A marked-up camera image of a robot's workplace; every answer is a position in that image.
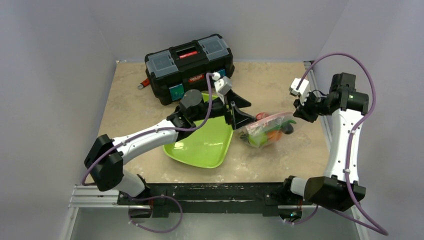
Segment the red fake food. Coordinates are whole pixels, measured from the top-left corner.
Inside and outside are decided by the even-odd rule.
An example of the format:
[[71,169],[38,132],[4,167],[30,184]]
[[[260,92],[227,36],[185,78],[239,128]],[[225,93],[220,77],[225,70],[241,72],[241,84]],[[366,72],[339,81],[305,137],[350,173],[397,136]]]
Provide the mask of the red fake food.
[[266,117],[268,117],[270,114],[269,113],[267,113],[267,112],[260,112],[260,113],[258,113],[257,115],[256,115],[256,119],[257,120],[261,120],[261,119],[264,119],[264,118],[266,118]]

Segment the clear zip top bag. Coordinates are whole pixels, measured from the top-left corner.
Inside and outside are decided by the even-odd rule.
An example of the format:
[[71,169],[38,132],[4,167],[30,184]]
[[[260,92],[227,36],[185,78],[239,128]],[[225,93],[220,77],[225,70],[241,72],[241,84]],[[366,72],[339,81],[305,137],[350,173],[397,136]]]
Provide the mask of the clear zip top bag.
[[[266,112],[269,113],[268,117],[257,120],[256,122],[250,123],[237,130],[238,139],[244,144],[253,147],[248,142],[248,135],[255,135],[258,133],[267,133],[270,131],[276,131],[276,125],[282,120],[295,120],[291,112]],[[277,142],[268,142],[265,146],[275,144]]]

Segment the green fake apple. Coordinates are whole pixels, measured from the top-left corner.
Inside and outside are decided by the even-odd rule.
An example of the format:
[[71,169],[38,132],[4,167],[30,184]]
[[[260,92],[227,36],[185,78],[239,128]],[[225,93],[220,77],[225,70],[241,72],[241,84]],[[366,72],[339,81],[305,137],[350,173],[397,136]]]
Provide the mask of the green fake apple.
[[248,143],[255,148],[264,147],[269,141],[267,134],[264,132],[258,134],[249,134],[247,140]]

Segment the green plastic tray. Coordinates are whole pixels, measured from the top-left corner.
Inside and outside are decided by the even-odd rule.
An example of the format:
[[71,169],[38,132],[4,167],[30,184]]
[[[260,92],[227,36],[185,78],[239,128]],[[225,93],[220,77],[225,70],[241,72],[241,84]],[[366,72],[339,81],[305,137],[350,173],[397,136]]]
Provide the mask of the green plastic tray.
[[[189,90],[178,103],[174,113],[166,119],[177,128],[198,127],[204,121],[205,101],[209,95],[198,90]],[[194,132],[181,133],[184,138],[163,146],[165,154],[184,164],[213,169],[225,159],[233,136],[231,125],[226,124],[223,116],[208,118],[207,122]]]

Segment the orange fake fruit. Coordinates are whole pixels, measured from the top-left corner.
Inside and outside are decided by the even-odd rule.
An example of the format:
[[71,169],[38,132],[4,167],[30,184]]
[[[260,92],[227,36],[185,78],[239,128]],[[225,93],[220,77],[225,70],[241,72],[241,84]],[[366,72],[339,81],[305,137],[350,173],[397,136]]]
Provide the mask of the orange fake fruit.
[[283,136],[283,133],[280,130],[274,130],[274,131],[269,131],[266,133],[267,136],[267,140],[270,143],[274,143],[274,142],[278,142],[281,137]]

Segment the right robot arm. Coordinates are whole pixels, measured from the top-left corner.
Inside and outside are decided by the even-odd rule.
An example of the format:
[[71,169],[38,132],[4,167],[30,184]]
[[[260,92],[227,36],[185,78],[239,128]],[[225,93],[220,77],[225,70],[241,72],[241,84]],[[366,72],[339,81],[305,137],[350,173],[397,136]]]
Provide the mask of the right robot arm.
[[318,116],[330,116],[332,137],[328,163],[322,176],[303,179],[290,176],[280,196],[288,204],[301,197],[322,207],[344,212],[362,200],[366,188],[359,185],[358,148],[361,120],[368,113],[369,96],[355,88],[356,76],[337,73],[329,93],[318,97],[306,79],[295,78],[289,92],[296,97],[295,118],[314,122]]

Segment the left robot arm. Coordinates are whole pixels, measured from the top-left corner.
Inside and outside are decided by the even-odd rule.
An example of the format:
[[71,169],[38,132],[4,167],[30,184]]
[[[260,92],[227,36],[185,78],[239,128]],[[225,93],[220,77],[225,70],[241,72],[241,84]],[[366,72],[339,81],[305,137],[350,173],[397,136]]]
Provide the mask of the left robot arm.
[[124,165],[152,149],[188,138],[210,118],[224,117],[233,130],[251,124],[256,117],[241,110],[251,105],[232,90],[223,99],[209,97],[208,101],[199,90],[189,90],[175,111],[159,123],[122,137],[97,137],[84,160],[85,175],[92,177],[99,191],[118,190],[142,205],[149,199],[146,182],[125,171]]

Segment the black plastic toolbox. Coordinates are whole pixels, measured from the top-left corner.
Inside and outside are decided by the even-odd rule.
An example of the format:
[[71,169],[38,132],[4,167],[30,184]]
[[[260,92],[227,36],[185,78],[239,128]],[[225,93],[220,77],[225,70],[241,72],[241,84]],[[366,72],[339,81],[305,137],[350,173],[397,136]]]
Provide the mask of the black plastic toolbox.
[[217,33],[149,53],[144,62],[152,92],[164,106],[179,101],[188,90],[206,91],[207,73],[230,78],[235,71],[232,50]]

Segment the red handled tool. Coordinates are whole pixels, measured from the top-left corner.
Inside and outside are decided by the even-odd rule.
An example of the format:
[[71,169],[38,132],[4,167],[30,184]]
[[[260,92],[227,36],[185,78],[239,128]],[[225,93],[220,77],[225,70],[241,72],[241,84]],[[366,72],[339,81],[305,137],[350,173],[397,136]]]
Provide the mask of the red handled tool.
[[137,86],[137,88],[139,89],[139,90],[141,90],[141,89],[143,89],[143,88],[145,88],[145,87],[147,87],[147,86],[149,86],[150,85],[150,81],[149,81],[149,79],[148,78],[146,78],[145,80],[143,80],[138,86]]

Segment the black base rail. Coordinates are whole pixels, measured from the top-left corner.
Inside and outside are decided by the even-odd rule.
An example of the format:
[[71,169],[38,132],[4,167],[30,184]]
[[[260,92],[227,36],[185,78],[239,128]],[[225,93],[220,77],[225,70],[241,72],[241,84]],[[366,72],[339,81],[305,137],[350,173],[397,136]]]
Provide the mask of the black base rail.
[[311,203],[289,192],[287,182],[149,183],[137,197],[119,192],[118,205],[147,207],[153,218],[170,213],[260,214],[299,221]]

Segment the aluminium frame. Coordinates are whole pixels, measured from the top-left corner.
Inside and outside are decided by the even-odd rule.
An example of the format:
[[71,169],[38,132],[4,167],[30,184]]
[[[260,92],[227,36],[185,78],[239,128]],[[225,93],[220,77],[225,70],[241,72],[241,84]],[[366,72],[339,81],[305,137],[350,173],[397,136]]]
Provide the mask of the aluminium frame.
[[[314,68],[315,65],[316,65],[316,62],[313,61],[301,78],[302,80],[303,79],[308,80],[310,86],[311,86],[311,79],[312,79],[310,72]],[[375,107],[375,103],[369,100],[368,112],[363,117],[363,119],[361,120],[362,124],[365,121],[365,119],[371,115],[372,111],[374,110],[374,107]],[[286,178],[281,183],[287,182],[289,184],[289,188],[290,188],[290,183],[288,182],[288,179],[289,179],[289,177]],[[147,183],[146,181],[145,181],[145,183],[146,183],[147,188],[148,188],[148,184],[157,184],[157,183]],[[118,196],[119,196],[119,192],[121,192],[121,191],[118,191],[118,190],[115,190],[115,189],[111,189],[111,190],[107,190],[107,191],[99,191],[98,188],[93,185],[93,183],[84,183],[83,185],[76,186],[75,190],[76,190],[76,192],[72,195],[71,202],[70,202],[71,206],[74,207],[74,208],[94,208],[94,207],[108,208],[108,207],[113,207],[113,206],[121,206],[121,207],[128,208],[130,211],[132,211],[132,210],[148,210],[148,208],[146,206],[137,207],[137,208],[132,209],[127,205],[119,205],[118,204]],[[304,200],[304,201],[306,201],[310,204],[313,204],[316,208],[324,208],[324,209],[327,209],[327,210],[329,210],[329,211],[331,211],[331,212],[333,212],[333,213],[335,213],[335,214],[337,214],[341,217],[345,216],[345,211],[338,211],[338,210],[326,208],[326,207],[323,207],[321,205],[317,205],[317,204],[314,204],[312,202],[309,202],[301,196],[299,196],[299,197],[302,200]],[[356,202],[352,206],[352,207],[355,207],[359,212],[362,211],[360,201]],[[291,226],[299,225],[299,224],[302,224],[302,223],[305,222],[305,219],[302,218],[302,217],[299,221],[289,221],[289,220],[285,220],[285,219],[282,219],[282,220],[283,220],[284,223],[289,224]]]

